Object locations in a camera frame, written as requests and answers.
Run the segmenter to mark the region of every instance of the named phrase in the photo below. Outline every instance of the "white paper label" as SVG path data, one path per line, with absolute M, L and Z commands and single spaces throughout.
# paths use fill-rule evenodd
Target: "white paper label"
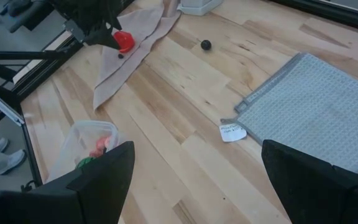
M 247 131 L 238 124 L 220 125 L 219 130 L 224 142 L 238 141 L 247 136 Z

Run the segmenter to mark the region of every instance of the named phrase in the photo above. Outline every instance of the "white sneaker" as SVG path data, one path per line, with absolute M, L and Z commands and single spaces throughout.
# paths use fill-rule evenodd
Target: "white sneaker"
M 6 138 L 1 138 L 0 139 L 0 152 L 4 152 L 8 145 L 9 145 L 9 140 Z
M 20 166 L 25 161 L 25 152 L 23 149 L 9 155 L 7 166 L 0 170 L 0 175 L 7 174 L 13 168 Z

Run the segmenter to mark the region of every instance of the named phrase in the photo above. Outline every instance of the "beige cloth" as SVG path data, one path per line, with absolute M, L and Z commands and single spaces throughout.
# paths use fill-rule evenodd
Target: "beige cloth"
M 116 49 L 103 47 L 103 61 L 94 89 L 94 110 L 120 89 L 150 53 L 154 42 L 165 36 L 179 18 L 180 12 L 176 11 L 177 0 L 164 0 L 164 3 L 118 17 L 122 29 L 134 37 L 135 46 L 124 54 L 123 59 L 118 58 L 119 52 Z

